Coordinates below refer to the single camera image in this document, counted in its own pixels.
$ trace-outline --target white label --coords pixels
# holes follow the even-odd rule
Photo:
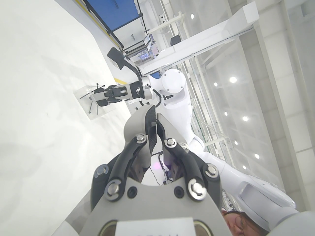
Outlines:
[[[146,35],[146,37],[144,38],[143,40],[144,45],[148,44],[149,41],[150,41],[150,34]]]
[[[128,100],[127,102],[129,104],[132,104],[132,103],[139,102],[139,101],[141,101],[141,98],[135,98],[135,99],[132,99],[132,100]]]
[[[152,46],[152,44],[151,44],[151,42],[149,42],[148,46],[146,46],[148,51],[150,50],[151,46]]]
[[[192,217],[119,221],[115,236],[196,236]]]
[[[117,63],[116,63],[114,60],[112,60],[112,59],[109,59],[109,60],[113,63],[113,65],[114,65],[115,67],[119,68],[118,65],[117,65]]]

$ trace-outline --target humanoid robot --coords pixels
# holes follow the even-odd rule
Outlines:
[[[108,55],[119,67],[128,67],[136,82],[99,88],[91,100],[98,106],[122,100],[152,99],[124,127],[125,148],[93,175],[90,192],[53,234],[59,235],[231,235],[222,215],[223,188],[243,211],[269,235],[314,231],[313,212],[299,213],[294,201],[272,184],[243,174],[204,152],[192,132],[192,108],[184,75],[167,70],[160,79],[142,76],[118,50]],[[159,187],[141,184],[151,166],[157,135],[163,162],[172,183]]]

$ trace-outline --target white robot body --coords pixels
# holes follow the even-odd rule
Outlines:
[[[285,217],[297,213],[295,202],[276,186],[244,174],[216,156],[204,152],[204,143],[191,130],[192,106],[187,83],[183,77],[184,75],[175,69],[167,70],[160,79],[149,77],[151,87],[161,94],[178,91],[172,94],[172,98],[167,100],[162,98],[157,112],[165,116],[185,138],[191,152],[206,163],[217,167],[222,188],[234,197],[255,223],[266,230],[271,230]]]

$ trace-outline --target yellow stripe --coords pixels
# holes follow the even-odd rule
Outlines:
[[[125,81],[119,80],[119,79],[117,79],[117,78],[114,78],[114,79],[115,79],[115,81],[116,81],[117,83],[119,83],[119,84],[121,84],[121,85],[126,85],[126,84],[127,84]]]
[[[97,20],[95,20],[91,14],[89,13],[89,11],[78,1],[78,0],[75,0],[81,7],[82,9],[93,19],[93,21],[95,21],[95,23],[104,31],[104,33],[112,40],[112,42],[117,46],[118,44],[116,43],[116,41],[113,40],[113,38],[111,36],[108,35],[107,31],[103,28],[103,26],[101,24],[99,24],[99,22],[97,22]]]

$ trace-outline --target metal screw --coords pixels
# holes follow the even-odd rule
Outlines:
[[[202,185],[199,183],[194,183],[192,185],[192,190],[196,193],[196,194],[202,194]]]
[[[168,139],[165,141],[165,145],[168,147],[168,148],[174,148],[176,146],[176,140],[175,139]]]
[[[219,176],[219,171],[213,164],[208,163],[208,170],[205,171],[206,175],[211,178],[217,178]]]
[[[207,190],[200,183],[197,183],[196,179],[191,179],[188,182],[188,191],[190,195],[196,200],[203,200],[207,195]]]
[[[108,173],[108,165],[106,164],[103,164],[103,165],[100,165],[98,166],[98,168],[95,170],[94,172],[94,177],[95,178],[98,178],[98,176],[102,175],[102,174],[107,174]]]
[[[184,150],[188,149],[188,145],[187,145],[186,143],[181,142],[181,143],[179,143],[179,145],[180,145]]]
[[[146,137],[144,134],[138,134],[137,135],[137,143],[138,144],[144,143],[145,141],[146,141]]]
[[[113,184],[110,184],[109,187],[108,187],[108,189],[107,189],[107,193],[108,193],[110,196],[112,196],[112,195],[118,193],[118,191],[119,191],[119,185],[114,184],[114,183],[113,183]]]

